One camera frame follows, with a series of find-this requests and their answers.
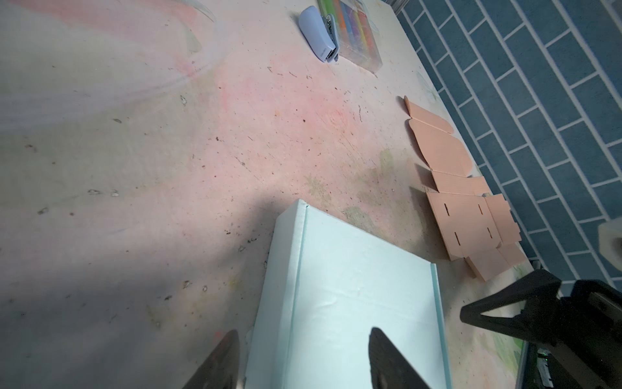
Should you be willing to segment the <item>mint green paper box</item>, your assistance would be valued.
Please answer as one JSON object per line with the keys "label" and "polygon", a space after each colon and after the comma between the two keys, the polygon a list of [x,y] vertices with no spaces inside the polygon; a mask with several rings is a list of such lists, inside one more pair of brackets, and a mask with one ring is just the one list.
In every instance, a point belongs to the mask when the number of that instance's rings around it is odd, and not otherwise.
{"label": "mint green paper box", "polygon": [[294,202],[275,224],[245,386],[370,388],[374,328],[429,387],[451,387],[436,265]]}

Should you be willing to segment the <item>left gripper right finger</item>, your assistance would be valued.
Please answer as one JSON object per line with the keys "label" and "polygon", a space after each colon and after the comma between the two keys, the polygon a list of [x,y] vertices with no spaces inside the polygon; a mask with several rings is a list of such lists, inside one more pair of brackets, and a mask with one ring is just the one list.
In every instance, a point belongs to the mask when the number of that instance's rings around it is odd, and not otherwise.
{"label": "left gripper right finger", "polygon": [[370,332],[368,354],[373,389],[429,388],[424,379],[378,327],[373,327]]}

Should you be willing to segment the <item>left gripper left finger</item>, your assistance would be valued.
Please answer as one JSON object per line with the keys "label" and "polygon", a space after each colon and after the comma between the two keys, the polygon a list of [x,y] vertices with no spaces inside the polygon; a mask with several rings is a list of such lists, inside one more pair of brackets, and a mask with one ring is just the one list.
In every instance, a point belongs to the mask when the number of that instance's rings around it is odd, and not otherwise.
{"label": "left gripper left finger", "polygon": [[241,345],[237,330],[226,333],[183,389],[236,388]]}

